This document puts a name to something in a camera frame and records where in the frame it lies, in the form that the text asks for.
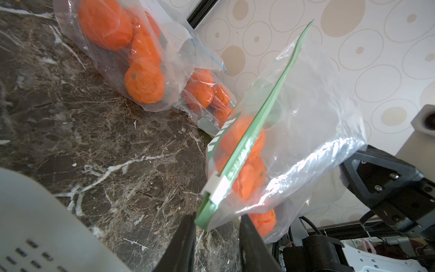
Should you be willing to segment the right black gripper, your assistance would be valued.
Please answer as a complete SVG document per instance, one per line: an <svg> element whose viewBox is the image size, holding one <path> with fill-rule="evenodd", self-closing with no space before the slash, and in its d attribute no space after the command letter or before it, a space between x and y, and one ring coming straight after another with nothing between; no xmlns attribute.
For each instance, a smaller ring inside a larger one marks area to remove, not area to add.
<svg viewBox="0 0 435 272"><path fill-rule="evenodd" d="M404 236L435 236L435 184L415 166L373 146L340 165L349 190L370 209L362 228L389 227Z"/></svg>

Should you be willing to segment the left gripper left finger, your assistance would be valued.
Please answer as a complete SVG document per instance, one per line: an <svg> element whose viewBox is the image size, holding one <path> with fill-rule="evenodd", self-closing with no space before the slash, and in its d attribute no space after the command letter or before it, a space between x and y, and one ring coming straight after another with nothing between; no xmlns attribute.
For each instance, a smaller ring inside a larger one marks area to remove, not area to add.
<svg viewBox="0 0 435 272"><path fill-rule="evenodd" d="M154 272L192 272L196 247L196 213L184 215Z"/></svg>

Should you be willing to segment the green zip-top bag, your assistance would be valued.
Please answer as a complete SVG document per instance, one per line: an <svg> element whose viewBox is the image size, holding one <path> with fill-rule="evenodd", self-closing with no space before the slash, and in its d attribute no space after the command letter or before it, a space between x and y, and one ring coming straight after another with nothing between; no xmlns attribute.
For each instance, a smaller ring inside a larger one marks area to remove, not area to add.
<svg viewBox="0 0 435 272"><path fill-rule="evenodd" d="M339 165L366 144L359 105L308 24L208 144L195 223L211 231L248 215L278 241L303 209L341 196Z"/></svg>

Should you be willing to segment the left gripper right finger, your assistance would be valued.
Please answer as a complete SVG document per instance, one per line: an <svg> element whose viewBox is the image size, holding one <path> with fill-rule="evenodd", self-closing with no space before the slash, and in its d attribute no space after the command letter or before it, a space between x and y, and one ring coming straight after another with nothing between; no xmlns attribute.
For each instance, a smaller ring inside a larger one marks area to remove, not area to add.
<svg viewBox="0 0 435 272"><path fill-rule="evenodd" d="M242 272L282 271L248 215L241 217L239 249Z"/></svg>

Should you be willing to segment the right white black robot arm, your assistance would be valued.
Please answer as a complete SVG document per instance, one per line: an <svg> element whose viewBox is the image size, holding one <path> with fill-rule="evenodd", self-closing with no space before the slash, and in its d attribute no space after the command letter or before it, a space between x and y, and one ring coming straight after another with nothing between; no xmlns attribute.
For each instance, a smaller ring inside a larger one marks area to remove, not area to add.
<svg viewBox="0 0 435 272"><path fill-rule="evenodd" d="M388 226L408 237L435 241L435 107L427 104L396 155L368 146L341 164L350 191L370 211L367 232Z"/></svg>

